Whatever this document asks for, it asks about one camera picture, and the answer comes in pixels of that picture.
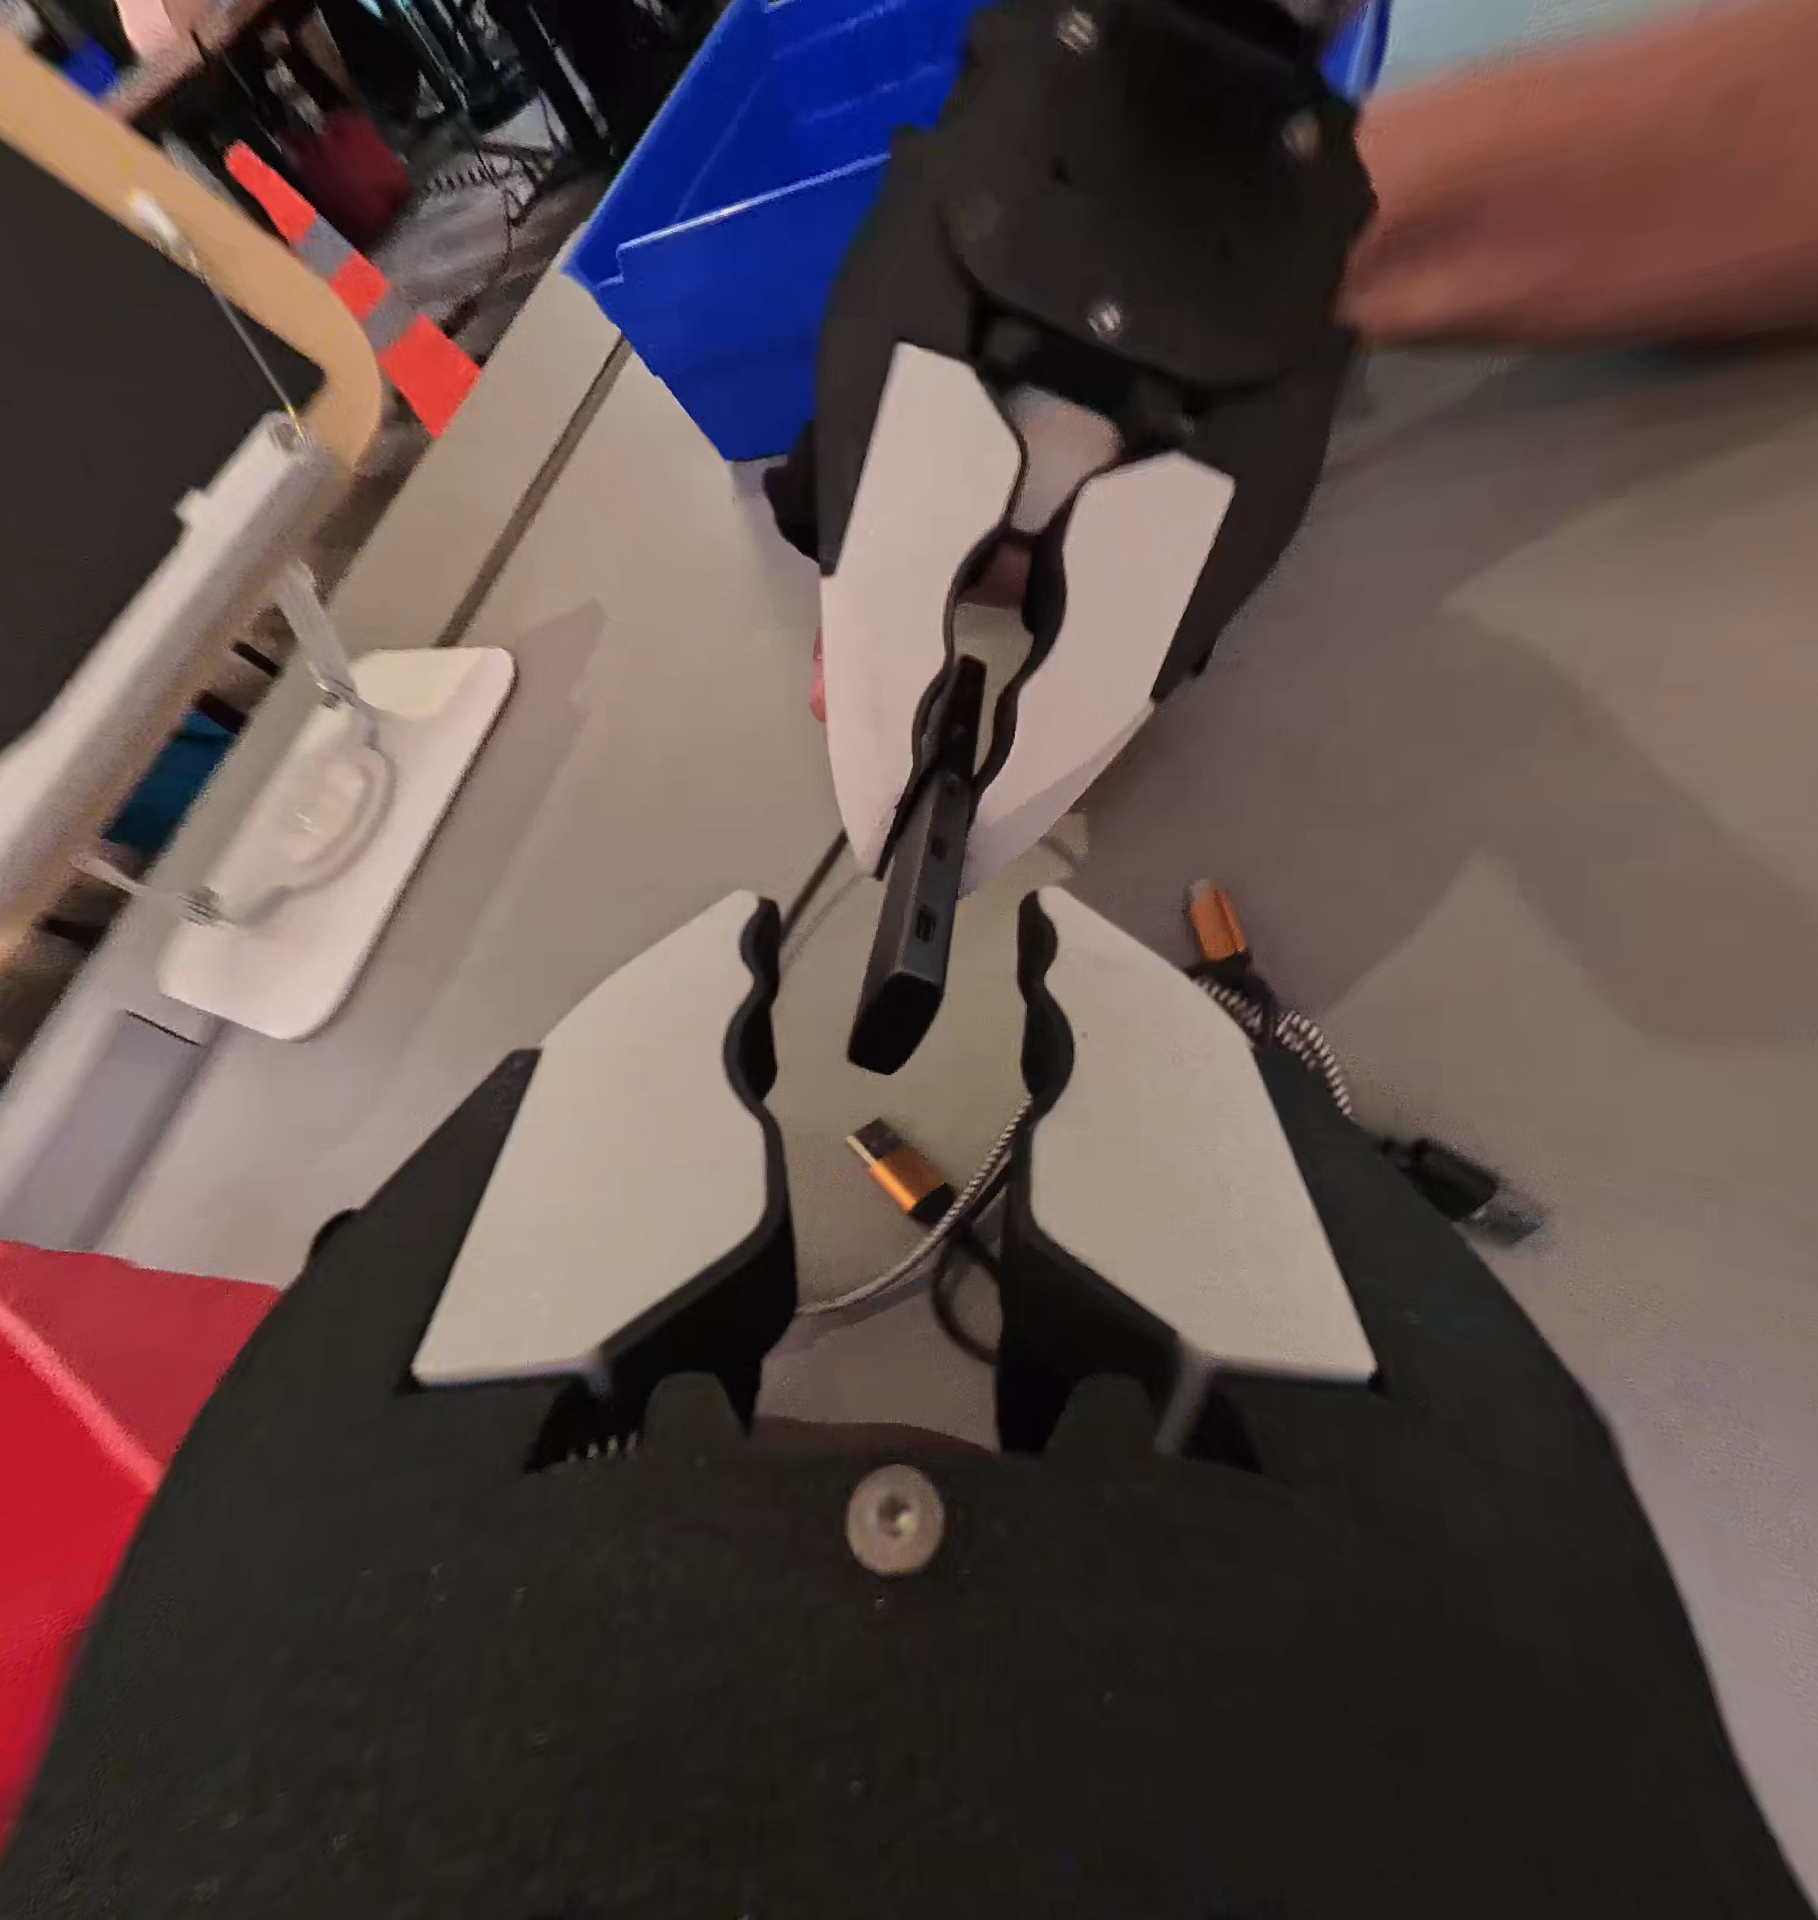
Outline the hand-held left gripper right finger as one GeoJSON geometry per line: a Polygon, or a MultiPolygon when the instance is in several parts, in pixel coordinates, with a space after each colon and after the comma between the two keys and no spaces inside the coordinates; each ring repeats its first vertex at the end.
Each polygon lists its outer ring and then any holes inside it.
{"type": "Polygon", "coordinates": [[[1183,1363],[1363,1384],[1371,1337],[1245,1029],[1064,891],[1018,921],[1029,1091],[1011,1223],[1183,1363]]]}

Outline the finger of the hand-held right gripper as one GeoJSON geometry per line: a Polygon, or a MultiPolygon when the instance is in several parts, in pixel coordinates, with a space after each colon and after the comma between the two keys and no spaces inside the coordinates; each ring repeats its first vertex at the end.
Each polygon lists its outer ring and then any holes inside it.
{"type": "Polygon", "coordinates": [[[1023,474],[1016,429],[979,373],[898,342],[820,585],[826,752],[850,856],[885,876],[957,660],[972,660],[964,577],[1006,526],[1023,474]]]}
{"type": "Polygon", "coordinates": [[[1183,452],[1097,473],[1063,529],[1063,615],[998,702],[992,772],[975,804],[975,893],[1074,811],[1155,707],[1155,682],[1236,498],[1183,452]]]}

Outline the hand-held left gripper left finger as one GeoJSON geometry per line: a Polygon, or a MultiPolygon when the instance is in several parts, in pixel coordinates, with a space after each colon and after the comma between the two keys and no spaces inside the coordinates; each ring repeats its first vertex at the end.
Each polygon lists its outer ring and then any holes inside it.
{"type": "Polygon", "coordinates": [[[780,906],[728,893],[607,975],[541,1041],[413,1356],[419,1384],[618,1384],[644,1337],[752,1284],[767,1354],[794,1312],[776,1080],[780,906]]]}

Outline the braided cable orange plug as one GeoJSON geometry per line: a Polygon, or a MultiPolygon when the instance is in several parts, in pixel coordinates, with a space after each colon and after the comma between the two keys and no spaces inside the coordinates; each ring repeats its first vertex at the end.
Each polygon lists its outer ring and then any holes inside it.
{"type": "MultiPolygon", "coordinates": [[[[1185,919],[1193,933],[1193,963],[1185,975],[1193,986],[1227,1013],[1245,1039],[1263,1049],[1288,1054],[1306,1067],[1306,1073],[1322,1084],[1332,1106],[1342,1117],[1353,1119],[1357,1103],[1348,1071],[1340,1065],[1327,1034],[1306,1013],[1279,994],[1271,978],[1259,972],[1254,945],[1229,891],[1209,877],[1196,880],[1185,897],[1185,919]]],[[[1013,1155],[1026,1117],[1029,1106],[1022,1103],[998,1132],[1001,1137],[1006,1128],[1016,1128],[1013,1155]]],[[[1375,1134],[1375,1143],[1376,1151],[1415,1188],[1415,1191],[1425,1197],[1425,1204],[1454,1228],[1487,1240],[1494,1247],[1520,1247],[1545,1230],[1545,1210],[1527,1201],[1514,1182],[1464,1151],[1438,1137],[1375,1134]]],[[[837,1297],[802,1303],[800,1317],[806,1321],[850,1320],[857,1312],[896,1298],[894,1293],[868,1306],[850,1306],[850,1297],[866,1284],[837,1297]]]]}

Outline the grey usb hub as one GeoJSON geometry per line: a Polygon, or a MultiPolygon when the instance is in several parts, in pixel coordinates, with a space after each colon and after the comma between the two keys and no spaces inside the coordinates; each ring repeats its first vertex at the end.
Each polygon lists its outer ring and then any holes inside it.
{"type": "Polygon", "coordinates": [[[977,746],[987,667],[964,656],[946,674],[916,776],[884,863],[884,900],[850,1026],[850,1065],[902,1071],[942,1007],[977,812],[977,746]]]}

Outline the red plastic bin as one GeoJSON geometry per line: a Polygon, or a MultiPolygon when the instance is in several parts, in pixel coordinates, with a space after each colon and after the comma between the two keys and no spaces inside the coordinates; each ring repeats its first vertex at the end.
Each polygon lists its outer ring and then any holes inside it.
{"type": "Polygon", "coordinates": [[[0,1240],[0,1849],[161,1475],[275,1301],[0,1240]]]}

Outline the person's right forearm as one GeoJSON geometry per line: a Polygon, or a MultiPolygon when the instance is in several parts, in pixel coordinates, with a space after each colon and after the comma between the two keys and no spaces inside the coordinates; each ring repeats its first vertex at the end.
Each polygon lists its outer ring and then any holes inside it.
{"type": "Polygon", "coordinates": [[[1818,2],[1703,4],[1383,95],[1375,346],[1818,335],[1818,2]]]}

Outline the blue plastic bin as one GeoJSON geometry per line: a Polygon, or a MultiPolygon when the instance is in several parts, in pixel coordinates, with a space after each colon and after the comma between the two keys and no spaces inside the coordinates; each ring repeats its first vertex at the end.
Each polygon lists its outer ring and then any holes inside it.
{"type": "MultiPolygon", "coordinates": [[[[718,452],[787,452],[813,417],[832,282],[892,142],[936,125],[987,4],[728,4],[591,218],[570,270],[718,452]]],[[[1326,81],[1357,111],[1388,4],[1326,18],[1326,81]]],[[[1036,387],[987,393],[1042,450],[1127,456],[1116,426],[1036,387]]]]}

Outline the orange striped cone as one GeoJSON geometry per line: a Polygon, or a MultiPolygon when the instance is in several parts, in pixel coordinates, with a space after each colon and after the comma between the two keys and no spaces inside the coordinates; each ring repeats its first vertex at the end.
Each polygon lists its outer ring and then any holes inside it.
{"type": "Polygon", "coordinates": [[[344,302],[393,390],[440,438],[475,387],[478,363],[255,148],[231,142],[224,164],[272,230],[344,302]]]}

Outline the red bag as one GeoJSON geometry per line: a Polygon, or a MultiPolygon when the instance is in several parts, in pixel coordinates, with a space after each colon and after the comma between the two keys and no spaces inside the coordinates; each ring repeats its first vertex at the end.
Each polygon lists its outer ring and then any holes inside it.
{"type": "Polygon", "coordinates": [[[375,252],[413,199],[413,176],[366,108],[329,108],[283,135],[291,179],[358,252],[375,252]]]}

